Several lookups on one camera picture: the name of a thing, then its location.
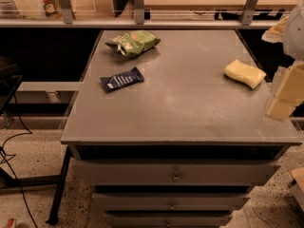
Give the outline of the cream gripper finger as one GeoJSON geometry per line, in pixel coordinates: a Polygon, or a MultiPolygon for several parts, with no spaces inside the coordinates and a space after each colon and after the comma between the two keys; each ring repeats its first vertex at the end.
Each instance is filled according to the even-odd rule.
{"type": "Polygon", "coordinates": [[[268,43],[281,43],[283,38],[283,33],[286,28],[288,16],[279,20],[273,27],[267,29],[261,39],[268,43]]]}
{"type": "Polygon", "coordinates": [[[265,115],[284,121],[304,102],[304,64],[280,66],[271,85],[270,96],[265,106],[265,115]]]}

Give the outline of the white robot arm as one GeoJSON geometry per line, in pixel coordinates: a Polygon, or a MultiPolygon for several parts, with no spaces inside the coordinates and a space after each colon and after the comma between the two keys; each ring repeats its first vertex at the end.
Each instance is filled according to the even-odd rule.
{"type": "Polygon", "coordinates": [[[294,63],[277,69],[265,112],[267,117],[283,121],[304,102],[304,0],[291,11],[280,33],[283,52],[294,63]]]}

